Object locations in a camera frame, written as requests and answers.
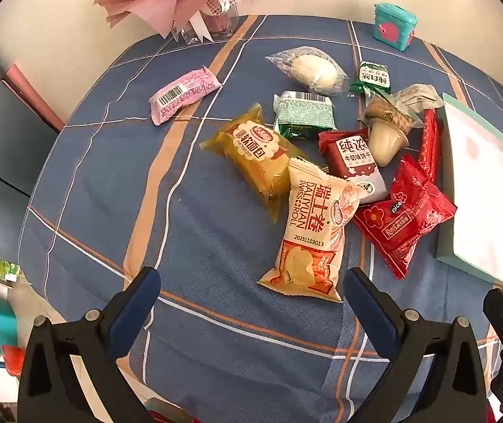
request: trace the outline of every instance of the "snack package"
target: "snack package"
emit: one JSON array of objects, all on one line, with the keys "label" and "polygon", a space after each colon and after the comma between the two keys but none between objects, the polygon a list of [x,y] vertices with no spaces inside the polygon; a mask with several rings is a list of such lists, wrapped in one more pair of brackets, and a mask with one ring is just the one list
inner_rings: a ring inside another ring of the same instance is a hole
[{"label": "snack package", "polygon": [[443,100],[434,86],[412,84],[393,95],[394,100],[405,105],[410,111],[420,114],[425,109],[441,108]]},{"label": "snack package", "polygon": [[452,218],[456,207],[408,155],[400,160],[390,193],[390,200],[361,207],[354,223],[401,280],[420,237]]},{"label": "snack package", "polygon": [[424,131],[418,165],[432,183],[436,182],[438,159],[440,158],[440,130],[435,109],[424,110]]},{"label": "snack package", "polygon": [[406,106],[387,94],[376,92],[365,108],[365,122],[382,119],[407,135],[414,127],[423,127],[420,118]]},{"label": "snack package", "polygon": [[391,81],[386,65],[361,62],[359,78],[351,83],[350,92],[364,93],[371,98],[375,91],[391,93]]},{"label": "snack package", "polygon": [[277,222],[281,199],[289,195],[289,159],[303,153],[263,125],[261,105],[256,103],[223,125],[200,147],[232,159],[267,206],[273,222]]},{"label": "snack package", "polygon": [[152,121],[160,125],[182,106],[190,105],[220,87],[216,76],[207,68],[193,70],[157,91],[149,99]]},{"label": "snack package", "polygon": [[344,254],[344,226],[367,192],[303,159],[289,162],[289,218],[275,267],[258,281],[286,295],[334,302]]},{"label": "snack package", "polygon": [[349,76],[326,52],[303,46],[267,56],[279,70],[295,78],[311,92],[327,95],[341,93],[349,84]]},{"label": "snack package", "polygon": [[285,91],[273,96],[273,130],[286,138],[315,140],[325,130],[335,129],[332,101],[310,92]]},{"label": "snack package", "polygon": [[318,148],[328,162],[329,173],[344,178],[367,192],[367,197],[360,203],[383,200],[388,194],[366,139],[367,127],[352,132],[322,132],[318,137]]}]

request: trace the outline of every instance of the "green snack package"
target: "green snack package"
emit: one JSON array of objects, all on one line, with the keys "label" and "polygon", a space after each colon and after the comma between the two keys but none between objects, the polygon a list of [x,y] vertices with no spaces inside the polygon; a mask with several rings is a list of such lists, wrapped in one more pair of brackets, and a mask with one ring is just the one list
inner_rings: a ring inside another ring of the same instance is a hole
[{"label": "green snack package", "polygon": [[318,134],[335,130],[332,101],[310,92],[285,91],[273,97],[276,118],[273,130],[285,138],[317,140]]},{"label": "green snack package", "polygon": [[364,93],[368,98],[371,98],[375,89],[380,92],[391,93],[389,70],[386,65],[361,62],[359,79],[350,84],[350,92]]}]

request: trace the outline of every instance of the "pink snack package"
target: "pink snack package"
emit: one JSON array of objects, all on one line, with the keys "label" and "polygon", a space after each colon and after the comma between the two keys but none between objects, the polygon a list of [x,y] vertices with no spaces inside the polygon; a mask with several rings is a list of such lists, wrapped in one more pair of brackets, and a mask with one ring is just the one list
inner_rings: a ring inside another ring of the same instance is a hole
[{"label": "pink snack package", "polygon": [[163,124],[182,106],[195,103],[219,87],[216,76],[205,66],[181,76],[149,99],[153,123]]}]

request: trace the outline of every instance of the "teal box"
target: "teal box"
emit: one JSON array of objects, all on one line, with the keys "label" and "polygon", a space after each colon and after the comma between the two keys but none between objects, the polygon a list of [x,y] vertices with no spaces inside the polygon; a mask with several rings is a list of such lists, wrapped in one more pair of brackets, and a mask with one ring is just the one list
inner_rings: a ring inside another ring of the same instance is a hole
[{"label": "teal box", "polygon": [[373,37],[398,50],[405,50],[412,41],[417,22],[414,14],[400,6],[376,4]]}]

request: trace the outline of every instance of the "red oval logo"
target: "red oval logo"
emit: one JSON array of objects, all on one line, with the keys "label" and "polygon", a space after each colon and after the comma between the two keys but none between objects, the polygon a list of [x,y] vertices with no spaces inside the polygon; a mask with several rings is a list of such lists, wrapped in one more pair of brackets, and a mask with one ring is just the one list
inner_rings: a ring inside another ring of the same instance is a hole
[{"label": "red oval logo", "polygon": [[330,209],[332,215],[332,222],[336,226],[341,226],[344,222],[344,212],[342,212],[342,207],[340,206],[340,202],[334,200],[332,202],[332,208]]},{"label": "red oval logo", "polygon": [[264,141],[265,143],[269,143],[270,141],[273,141],[273,135],[271,135],[267,129],[264,129],[263,127],[260,127],[258,125],[254,125],[251,128],[251,132],[255,138],[257,138],[260,141]]}]

